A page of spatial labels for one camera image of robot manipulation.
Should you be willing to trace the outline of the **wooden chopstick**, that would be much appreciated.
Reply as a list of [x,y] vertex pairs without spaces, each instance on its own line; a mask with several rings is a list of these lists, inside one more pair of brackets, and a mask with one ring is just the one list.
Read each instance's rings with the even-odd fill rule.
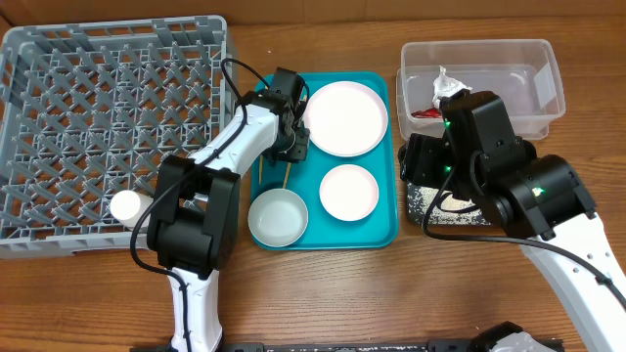
[[258,166],[258,184],[262,184],[263,181],[263,169],[264,169],[264,156],[261,155],[259,157],[259,166]]
[[287,167],[286,167],[285,176],[284,176],[284,181],[283,181],[283,188],[284,189],[286,189],[287,186],[288,186],[288,181],[289,181],[290,174],[291,174],[291,166],[292,166],[292,163],[288,162],[287,163]]

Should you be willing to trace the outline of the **white rice grains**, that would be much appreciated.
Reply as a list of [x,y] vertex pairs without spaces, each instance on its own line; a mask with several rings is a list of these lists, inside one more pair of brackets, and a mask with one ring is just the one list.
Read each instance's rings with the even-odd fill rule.
[[[437,190],[428,187],[419,187],[408,183],[406,185],[406,213],[410,222],[421,225],[426,211],[428,210]],[[444,200],[439,206],[435,206],[429,222],[436,226],[489,226],[479,210],[459,214],[463,210],[473,206],[471,201],[455,199],[450,192],[443,194]]]

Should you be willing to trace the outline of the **red snack wrapper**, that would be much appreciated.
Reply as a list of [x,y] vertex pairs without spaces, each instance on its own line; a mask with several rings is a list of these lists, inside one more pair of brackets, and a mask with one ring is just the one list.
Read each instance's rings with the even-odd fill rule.
[[442,116],[441,111],[437,108],[430,108],[427,110],[417,110],[411,113],[413,118],[440,118]]

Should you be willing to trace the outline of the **small white bowl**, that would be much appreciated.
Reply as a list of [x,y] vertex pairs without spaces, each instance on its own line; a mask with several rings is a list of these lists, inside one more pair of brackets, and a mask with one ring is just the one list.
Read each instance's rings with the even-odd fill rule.
[[367,169],[356,164],[343,164],[324,176],[319,197],[325,210],[335,219],[354,222],[374,211],[380,189],[376,178]]

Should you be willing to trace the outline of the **white tissue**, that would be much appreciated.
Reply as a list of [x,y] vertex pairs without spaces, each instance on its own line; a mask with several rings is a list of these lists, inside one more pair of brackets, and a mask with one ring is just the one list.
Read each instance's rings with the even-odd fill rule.
[[432,104],[439,109],[444,98],[451,98],[462,90],[471,91],[472,88],[462,81],[449,77],[446,74],[447,69],[444,66],[439,67],[439,75],[434,79]]

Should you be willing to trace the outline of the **white paper cup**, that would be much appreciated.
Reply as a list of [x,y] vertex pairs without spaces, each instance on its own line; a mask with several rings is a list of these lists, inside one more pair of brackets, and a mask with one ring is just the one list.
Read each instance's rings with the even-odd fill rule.
[[149,196],[131,190],[116,193],[110,202],[111,215],[123,226],[133,229],[143,212],[153,203]]

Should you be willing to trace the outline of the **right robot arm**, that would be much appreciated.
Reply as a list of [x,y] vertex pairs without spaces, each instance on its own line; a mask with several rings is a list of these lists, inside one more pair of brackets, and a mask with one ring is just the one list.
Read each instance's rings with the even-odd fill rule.
[[625,274],[615,258],[596,203],[574,168],[555,154],[538,156],[514,133],[502,99],[467,89],[442,100],[444,133],[412,134],[400,148],[401,178],[434,188],[422,220],[446,197],[469,200],[500,227],[547,280],[591,351],[625,348]]

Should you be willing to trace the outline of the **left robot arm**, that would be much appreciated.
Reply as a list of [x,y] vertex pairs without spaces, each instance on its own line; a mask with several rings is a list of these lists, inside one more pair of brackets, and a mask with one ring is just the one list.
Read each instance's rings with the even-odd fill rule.
[[305,160],[305,91],[249,91],[208,145],[161,163],[145,218],[147,245],[157,255],[155,270],[169,279],[174,298],[175,333],[169,350],[220,348],[218,276],[238,233],[241,179],[259,156],[273,163]]

